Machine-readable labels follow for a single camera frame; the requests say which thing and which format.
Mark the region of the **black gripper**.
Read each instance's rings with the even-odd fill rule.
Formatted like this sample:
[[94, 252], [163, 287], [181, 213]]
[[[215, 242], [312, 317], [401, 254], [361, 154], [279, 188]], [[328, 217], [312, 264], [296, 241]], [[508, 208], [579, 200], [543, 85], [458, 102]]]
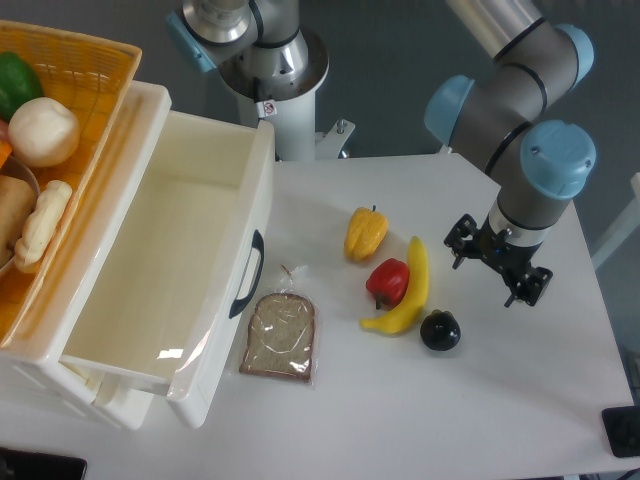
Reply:
[[444, 239], [444, 245], [454, 256], [453, 269], [457, 269], [465, 259], [479, 259], [501, 275], [510, 292], [504, 303], [506, 308], [515, 301], [535, 306], [553, 278], [551, 270], [530, 266], [533, 247], [508, 243], [503, 231], [496, 233], [488, 220], [477, 233], [477, 224], [469, 214], [464, 214], [454, 224]]

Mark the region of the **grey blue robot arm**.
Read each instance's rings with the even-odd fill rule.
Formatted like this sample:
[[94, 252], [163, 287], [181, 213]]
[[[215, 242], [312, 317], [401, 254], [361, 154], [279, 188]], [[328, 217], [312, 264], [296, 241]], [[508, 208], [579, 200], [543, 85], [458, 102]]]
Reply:
[[[546, 109], [590, 71], [589, 37], [549, 24], [529, 1], [454, 1], [451, 9], [493, 59], [483, 83], [446, 80], [431, 96], [424, 123], [445, 147], [499, 186], [486, 220], [462, 217], [446, 236], [457, 261], [478, 259], [497, 272], [512, 300], [534, 305], [551, 272], [531, 260], [568, 203], [582, 190], [596, 149], [580, 127], [543, 119]], [[295, 1], [185, 1], [167, 30], [198, 70], [218, 71], [236, 97], [241, 121], [269, 122], [285, 161], [340, 153], [339, 130], [315, 128], [315, 94], [329, 57], [300, 22]]]

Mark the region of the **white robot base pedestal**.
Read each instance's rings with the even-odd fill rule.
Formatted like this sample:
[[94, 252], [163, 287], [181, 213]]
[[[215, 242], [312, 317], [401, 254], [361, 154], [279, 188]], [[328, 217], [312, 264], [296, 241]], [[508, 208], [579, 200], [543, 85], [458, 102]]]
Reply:
[[326, 132], [316, 129], [316, 92], [326, 80], [329, 56], [313, 31], [301, 27], [291, 41], [275, 47], [251, 45], [218, 71], [235, 95], [242, 125], [255, 127], [261, 120], [273, 125], [278, 160], [347, 157], [354, 123], [340, 118]]

